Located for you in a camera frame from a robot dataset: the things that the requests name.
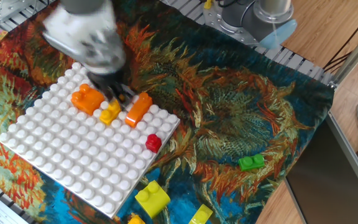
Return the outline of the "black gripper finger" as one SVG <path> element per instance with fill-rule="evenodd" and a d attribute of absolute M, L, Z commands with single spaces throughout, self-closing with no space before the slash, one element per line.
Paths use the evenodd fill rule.
<path fill-rule="evenodd" d="M 115 86 L 102 85 L 100 87 L 100 91 L 104 94 L 104 96 L 106 97 L 106 100 L 109 103 L 114 100 L 120 101 L 120 99 L 119 99 L 120 92 L 116 89 Z"/>
<path fill-rule="evenodd" d="M 115 84 L 115 98 L 119 103 L 122 110 L 132 102 L 135 93 L 125 84 L 116 83 Z"/>

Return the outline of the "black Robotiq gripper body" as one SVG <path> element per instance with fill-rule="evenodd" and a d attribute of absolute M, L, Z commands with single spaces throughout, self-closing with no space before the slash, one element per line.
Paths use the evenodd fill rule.
<path fill-rule="evenodd" d="M 92 72 L 88 72 L 87 77 L 90 82 L 99 90 L 102 91 L 118 91 L 121 92 L 122 89 L 122 79 L 124 76 L 124 72 L 119 70 L 114 73 L 105 73 L 105 74 L 95 74 Z"/>

